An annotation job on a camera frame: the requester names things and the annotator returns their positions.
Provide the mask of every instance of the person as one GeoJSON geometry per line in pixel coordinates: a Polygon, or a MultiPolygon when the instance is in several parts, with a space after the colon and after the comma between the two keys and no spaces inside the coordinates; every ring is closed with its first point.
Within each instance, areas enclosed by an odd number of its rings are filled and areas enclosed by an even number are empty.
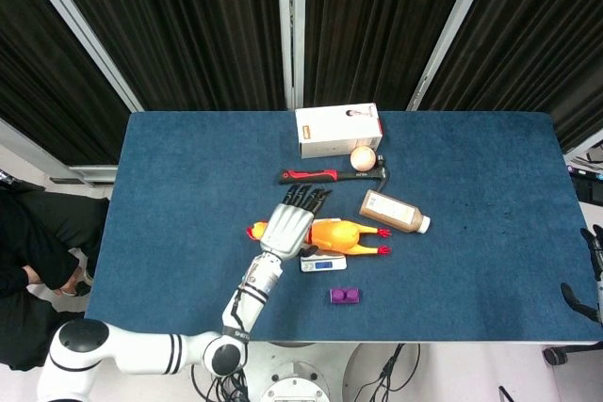
{"type": "Polygon", "coordinates": [[[26,287],[46,284],[63,296],[89,292],[107,208],[107,199],[45,192],[0,170],[0,362],[10,369],[42,366],[55,331],[83,317],[58,313],[26,287]],[[88,257],[84,271],[73,248],[88,257]]]}

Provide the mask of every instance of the yellow rubber chicken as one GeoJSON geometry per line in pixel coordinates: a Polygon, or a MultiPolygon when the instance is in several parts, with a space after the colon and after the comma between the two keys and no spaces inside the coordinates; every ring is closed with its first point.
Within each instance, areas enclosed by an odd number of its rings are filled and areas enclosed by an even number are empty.
{"type": "MultiPolygon", "coordinates": [[[[253,240],[260,240],[266,226],[266,221],[258,221],[252,227],[247,228],[247,235],[253,240]]],[[[364,247],[358,242],[360,234],[378,234],[381,237],[389,237],[391,232],[382,228],[360,225],[348,220],[321,219],[316,220],[305,242],[316,245],[320,249],[337,251],[342,254],[389,254],[391,249],[387,246],[364,247]]]]}

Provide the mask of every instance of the bottle label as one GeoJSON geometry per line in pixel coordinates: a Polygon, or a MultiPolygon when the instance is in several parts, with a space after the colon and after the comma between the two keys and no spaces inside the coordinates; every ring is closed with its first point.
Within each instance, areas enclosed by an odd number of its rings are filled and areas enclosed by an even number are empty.
{"type": "Polygon", "coordinates": [[[415,216],[415,208],[382,197],[378,193],[371,193],[368,196],[367,208],[377,214],[395,218],[408,225],[413,222],[413,217],[415,216]]]}

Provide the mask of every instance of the purple object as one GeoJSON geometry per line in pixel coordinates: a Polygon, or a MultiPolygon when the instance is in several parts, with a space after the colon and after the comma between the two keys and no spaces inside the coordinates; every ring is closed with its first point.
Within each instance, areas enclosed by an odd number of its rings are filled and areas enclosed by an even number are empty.
{"type": "Polygon", "coordinates": [[[357,287],[334,287],[330,292],[331,303],[335,305],[358,303],[360,301],[360,291],[357,287]]]}

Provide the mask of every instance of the cardboard box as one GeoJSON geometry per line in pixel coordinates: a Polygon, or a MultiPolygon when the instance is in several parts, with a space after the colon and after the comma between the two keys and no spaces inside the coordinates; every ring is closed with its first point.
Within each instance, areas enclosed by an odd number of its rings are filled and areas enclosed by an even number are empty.
{"type": "Polygon", "coordinates": [[[299,108],[295,111],[301,158],[377,150],[383,136],[375,104],[299,108]]]}

